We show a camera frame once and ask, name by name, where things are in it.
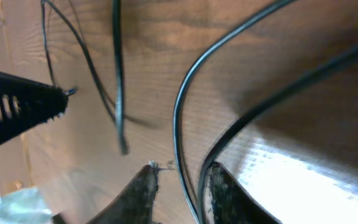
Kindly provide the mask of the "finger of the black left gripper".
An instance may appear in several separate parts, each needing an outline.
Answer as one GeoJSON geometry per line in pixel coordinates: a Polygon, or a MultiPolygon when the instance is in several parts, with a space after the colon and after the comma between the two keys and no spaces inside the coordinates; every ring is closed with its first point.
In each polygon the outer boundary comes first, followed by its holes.
{"type": "Polygon", "coordinates": [[[70,91],[0,72],[0,145],[62,115],[70,91]]]}

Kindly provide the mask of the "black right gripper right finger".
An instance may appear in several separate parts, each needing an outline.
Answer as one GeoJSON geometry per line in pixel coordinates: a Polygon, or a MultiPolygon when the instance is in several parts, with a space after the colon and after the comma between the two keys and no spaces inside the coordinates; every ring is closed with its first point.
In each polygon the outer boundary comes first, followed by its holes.
{"type": "Polygon", "coordinates": [[[209,170],[213,221],[217,224],[280,224],[262,208],[219,162],[209,170]]]}

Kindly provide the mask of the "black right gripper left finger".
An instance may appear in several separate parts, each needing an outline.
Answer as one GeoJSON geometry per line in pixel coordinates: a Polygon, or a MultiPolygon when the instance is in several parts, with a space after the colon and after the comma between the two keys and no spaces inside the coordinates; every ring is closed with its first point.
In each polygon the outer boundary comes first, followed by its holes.
{"type": "Polygon", "coordinates": [[[158,192],[158,168],[145,165],[90,224],[151,224],[158,192]]]}

